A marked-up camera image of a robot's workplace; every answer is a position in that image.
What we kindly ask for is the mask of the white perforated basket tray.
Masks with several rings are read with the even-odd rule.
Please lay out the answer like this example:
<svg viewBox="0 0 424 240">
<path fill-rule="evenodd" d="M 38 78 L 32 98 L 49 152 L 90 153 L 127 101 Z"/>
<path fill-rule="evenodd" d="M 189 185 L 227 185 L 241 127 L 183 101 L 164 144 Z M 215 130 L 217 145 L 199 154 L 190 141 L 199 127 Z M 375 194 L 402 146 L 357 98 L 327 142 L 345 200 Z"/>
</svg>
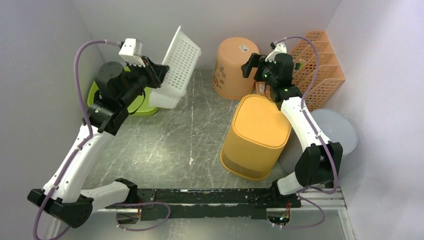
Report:
<svg viewBox="0 0 424 240">
<path fill-rule="evenodd" d="M 160 88 L 152 89 L 149 106 L 174 109 L 186 94 L 187 86 L 202 54 L 201 48 L 179 26 L 172 38 L 163 65 L 169 67 Z"/>
</svg>

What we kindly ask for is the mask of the peach capybara plastic bucket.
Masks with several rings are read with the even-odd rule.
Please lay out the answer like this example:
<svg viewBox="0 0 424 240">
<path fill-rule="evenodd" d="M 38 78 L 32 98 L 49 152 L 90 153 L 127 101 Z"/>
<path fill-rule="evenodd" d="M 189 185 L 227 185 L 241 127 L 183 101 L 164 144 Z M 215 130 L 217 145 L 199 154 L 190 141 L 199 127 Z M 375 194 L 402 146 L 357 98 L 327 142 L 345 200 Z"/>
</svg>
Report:
<svg viewBox="0 0 424 240">
<path fill-rule="evenodd" d="M 212 78 L 212 86 L 220 96 L 237 100 L 253 91 L 255 81 L 244 78 L 241 69 L 252 53 L 258 54 L 259 48 L 244 37 L 230 37 L 220 43 Z"/>
</svg>

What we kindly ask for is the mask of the green plastic basin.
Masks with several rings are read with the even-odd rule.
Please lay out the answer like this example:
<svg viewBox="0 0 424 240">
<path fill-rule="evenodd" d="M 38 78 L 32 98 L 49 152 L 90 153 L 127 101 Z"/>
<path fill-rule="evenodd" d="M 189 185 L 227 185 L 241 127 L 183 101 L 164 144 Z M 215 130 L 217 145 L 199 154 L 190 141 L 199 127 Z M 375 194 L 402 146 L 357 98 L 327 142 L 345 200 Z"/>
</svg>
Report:
<svg viewBox="0 0 424 240">
<path fill-rule="evenodd" d="M 151 90 L 147 77 L 130 71 L 119 62 L 107 62 L 97 72 L 88 95 L 89 115 L 129 114 L 151 116 L 156 107 L 149 106 Z"/>
</svg>

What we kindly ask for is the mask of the yellow slotted waste basket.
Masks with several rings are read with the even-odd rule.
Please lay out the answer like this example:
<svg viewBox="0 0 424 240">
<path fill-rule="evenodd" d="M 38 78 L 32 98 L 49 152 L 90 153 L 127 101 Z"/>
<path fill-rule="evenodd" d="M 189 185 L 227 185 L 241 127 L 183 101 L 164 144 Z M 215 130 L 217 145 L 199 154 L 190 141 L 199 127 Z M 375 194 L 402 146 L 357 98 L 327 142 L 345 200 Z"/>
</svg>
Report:
<svg viewBox="0 0 424 240">
<path fill-rule="evenodd" d="M 288 142 L 289 120 L 271 100 L 258 94 L 238 104 L 220 152 L 230 173 L 251 181 L 268 177 Z"/>
</svg>

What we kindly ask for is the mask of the grey plastic bucket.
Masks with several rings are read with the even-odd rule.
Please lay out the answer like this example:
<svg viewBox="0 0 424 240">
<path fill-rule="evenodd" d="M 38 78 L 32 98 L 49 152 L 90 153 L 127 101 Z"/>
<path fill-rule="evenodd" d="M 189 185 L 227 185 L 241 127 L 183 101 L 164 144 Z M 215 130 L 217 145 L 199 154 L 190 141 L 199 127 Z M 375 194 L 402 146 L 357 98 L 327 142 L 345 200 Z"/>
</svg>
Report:
<svg viewBox="0 0 424 240">
<path fill-rule="evenodd" d="M 352 123 L 342 114 L 327 108 L 313 110 L 311 116 L 323 133 L 332 141 L 339 142 L 345 159 L 357 146 L 358 135 Z M 286 175 L 295 171 L 295 165 L 303 153 L 294 130 L 278 158 L 278 164 Z"/>
</svg>

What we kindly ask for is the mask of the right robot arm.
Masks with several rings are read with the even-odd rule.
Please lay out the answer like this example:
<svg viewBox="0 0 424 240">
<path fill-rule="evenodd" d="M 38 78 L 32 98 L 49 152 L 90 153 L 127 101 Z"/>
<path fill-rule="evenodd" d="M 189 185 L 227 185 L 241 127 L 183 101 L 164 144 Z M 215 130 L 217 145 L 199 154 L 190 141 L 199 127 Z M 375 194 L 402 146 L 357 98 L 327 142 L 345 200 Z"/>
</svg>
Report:
<svg viewBox="0 0 424 240">
<path fill-rule="evenodd" d="M 295 164 L 294 172 L 274 182 L 277 187 L 270 193 L 270 202 L 282 207 L 289 195 L 318 184 L 337 182 L 343 147 L 333 142 L 319 128 L 310 114 L 303 94 L 292 83 L 294 61 L 287 53 L 277 53 L 270 61 L 265 55 L 251 54 L 241 66 L 242 76 L 250 76 L 256 68 L 254 80 L 269 86 L 270 99 L 288 119 L 301 145 L 302 154 Z"/>
</svg>

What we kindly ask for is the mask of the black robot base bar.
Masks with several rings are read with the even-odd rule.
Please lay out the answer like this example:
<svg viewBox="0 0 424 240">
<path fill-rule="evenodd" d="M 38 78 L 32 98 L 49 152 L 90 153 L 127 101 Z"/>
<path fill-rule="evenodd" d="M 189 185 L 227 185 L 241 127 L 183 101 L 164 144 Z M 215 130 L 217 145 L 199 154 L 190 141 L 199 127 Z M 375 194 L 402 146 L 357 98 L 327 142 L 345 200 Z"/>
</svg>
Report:
<svg viewBox="0 0 424 240">
<path fill-rule="evenodd" d="M 296 194 L 281 195 L 272 188 L 139 188 L 133 207 L 142 221 L 163 219 L 238 218 L 267 219 L 270 209 L 299 208 Z"/>
</svg>

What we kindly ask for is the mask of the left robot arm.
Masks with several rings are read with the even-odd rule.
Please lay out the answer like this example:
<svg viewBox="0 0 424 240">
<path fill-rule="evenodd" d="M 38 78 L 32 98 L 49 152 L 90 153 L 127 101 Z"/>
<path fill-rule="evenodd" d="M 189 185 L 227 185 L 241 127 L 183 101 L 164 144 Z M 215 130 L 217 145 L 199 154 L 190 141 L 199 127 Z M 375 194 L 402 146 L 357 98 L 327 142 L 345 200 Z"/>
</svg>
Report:
<svg viewBox="0 0 424 240">
<path fill-rule="evenodd" d="M 103 64 L 94 80 L 99 98 L 88 107 L 75 143 L 49 182 L 32 189 L 28 200 L 74 229 L 97 210 L 119 204 L 134 207 L 139 201 L 137 185 L 124 178 L 94 189 L 82 187 L 97 157 L 130 115 L 129 106 L 145 96 L 146 88 L 160 88 L 169 69 L 146 56 L 141 66 Z"/>
</svg>

